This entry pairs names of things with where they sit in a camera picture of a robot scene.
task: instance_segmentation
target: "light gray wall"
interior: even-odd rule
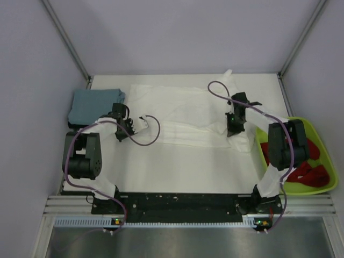
[[[285,78],[298,116],[316,127],[340,176],[332,192],[344,225],[344,1],[331,0]]]
[[[85,82],[38,0],[0,4],[0,257],[29,257]]]
[[[318,0],[51,0],[89,73],[276,72]]]

